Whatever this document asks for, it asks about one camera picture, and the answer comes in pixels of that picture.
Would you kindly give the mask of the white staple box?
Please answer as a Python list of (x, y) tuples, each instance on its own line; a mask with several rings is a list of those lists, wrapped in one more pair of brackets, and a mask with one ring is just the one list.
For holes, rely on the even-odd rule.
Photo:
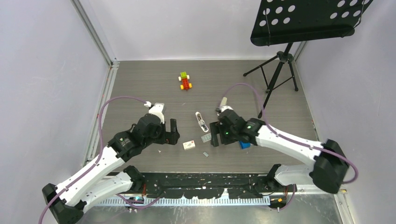
[(183, 143), (183, 148), (184, 148), (184, 150), (193, 149), (193, 148), (195, 148), (195, 147), (196, 147), (195, 141), (193, 141), (193, 140)]

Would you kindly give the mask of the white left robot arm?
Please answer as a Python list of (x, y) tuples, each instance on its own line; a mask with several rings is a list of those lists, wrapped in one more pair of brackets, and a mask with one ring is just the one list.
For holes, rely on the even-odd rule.
[(42, 193), (45, 202), (59, 224), (75, 224), (95, 204), (108, 196), (130, 191), (140, 193), (145, 178), (136, 167), (128, 166), (114, 178), (100, 182), (151, 144), (176, 145), (180, 134), (176, 119), (170, 119), (170, 131), (154, 114), (145, 114), (131, 128), (115, 134), (91, 162), (66, 181), (47, 184)]

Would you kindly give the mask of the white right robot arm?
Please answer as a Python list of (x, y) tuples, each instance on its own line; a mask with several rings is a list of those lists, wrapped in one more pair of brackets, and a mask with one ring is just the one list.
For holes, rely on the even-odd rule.
[(273, 165), (263, 183), (271, 191), (294, 184), (313, 184), (324, 192), (336, 194), (350, 167), (336, 141), (322, 143), (303, 139), (257, 118), (245, 120), (229, 106), (220, 109), (218, 120), (210, 123), (209, 127), (213, 147), (240, 141), (274, 149), (301, 162), (292, 166)]

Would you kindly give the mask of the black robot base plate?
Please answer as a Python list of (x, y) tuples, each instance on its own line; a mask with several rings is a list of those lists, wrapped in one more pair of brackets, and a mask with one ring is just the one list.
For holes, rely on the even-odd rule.
[(123, 171), (132, 182), (127, 193), (153, 199), (218, 199), (224, 194), (230, 199), (257, 199), (297, 191), (296, 186), (283, 186), (267, 174), (140, 172), (134, 166), (127, 166)]

